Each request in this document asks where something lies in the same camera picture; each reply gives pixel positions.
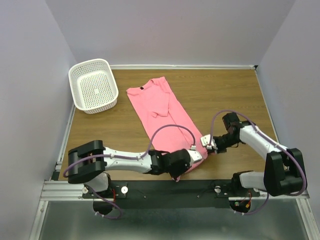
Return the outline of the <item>white perforated plastic basket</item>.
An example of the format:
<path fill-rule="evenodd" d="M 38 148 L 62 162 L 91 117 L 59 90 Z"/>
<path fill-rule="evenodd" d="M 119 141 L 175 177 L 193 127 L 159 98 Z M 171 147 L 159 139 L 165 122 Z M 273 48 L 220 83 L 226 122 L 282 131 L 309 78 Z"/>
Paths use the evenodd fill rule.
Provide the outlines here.
<path fill-rule="evenodd" d="M 102 58 L 80 62 L 68 71 L 75 107 L 86 114 L 97 114 L 113 108 L 119 90 L 109 63 Z"/>

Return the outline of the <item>pink t shirt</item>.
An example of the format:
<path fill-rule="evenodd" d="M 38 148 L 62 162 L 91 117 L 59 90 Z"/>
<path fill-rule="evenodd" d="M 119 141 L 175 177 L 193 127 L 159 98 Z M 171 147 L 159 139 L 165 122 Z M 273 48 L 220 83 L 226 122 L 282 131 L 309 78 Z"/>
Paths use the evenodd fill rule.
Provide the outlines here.
<path fill-rule="evenodd" d="M 177 100 L 165 77 L 153 78 L 143 86 L 128 88 L 126 93 L 149 138 L 165 125 L 187 128 L 171 126 L 161 129 L 152 141 L 156 150 L 172 153 L 189 149 L 195 139 L 196 150 L 201 154 L 202 160 L 195 163 L 189 172 L 208 157 L 207 150 L 201 143 L 203 135 Z"/>

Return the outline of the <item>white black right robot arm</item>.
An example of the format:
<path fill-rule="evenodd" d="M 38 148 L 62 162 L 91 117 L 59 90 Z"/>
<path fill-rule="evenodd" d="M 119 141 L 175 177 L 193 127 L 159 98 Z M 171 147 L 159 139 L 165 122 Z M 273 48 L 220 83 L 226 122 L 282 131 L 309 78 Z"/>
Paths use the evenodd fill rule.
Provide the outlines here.
<path fill-rule="evenodd" d="M 239 143 L 255 150 L 265 161 L 264 171 L 242 171 L 233 174 L 230 191 L 241 196 L 248 189 L 257 189 L 273 197 L 298 196 L 308 186 L 302 152 L 288 148 L 263 133 L 248 117 L 239 119 L 239 112 L 226 110 L 223 124 L 226 134 L 215 136 L 211 131 L 205 145 L 209 153 L 224 153 Z"/>

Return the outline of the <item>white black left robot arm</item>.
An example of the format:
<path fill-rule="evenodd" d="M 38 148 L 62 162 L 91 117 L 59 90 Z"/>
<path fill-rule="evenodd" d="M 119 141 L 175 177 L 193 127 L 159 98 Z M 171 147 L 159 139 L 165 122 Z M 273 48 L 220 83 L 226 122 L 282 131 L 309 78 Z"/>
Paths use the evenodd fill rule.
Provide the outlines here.
<path fill-rule="evenodd" d="M 108 171 L 132 171 L 147 175 L 180 175 L 202 159 L 193 145 L 174 152 L 148 149 L 145 152 L 117 151 L 94 140 L 68 152 L 68 166 L 63 172 L 70 184 L 83 184 L 90 194 L 107 197 L 116 192 Z"/>

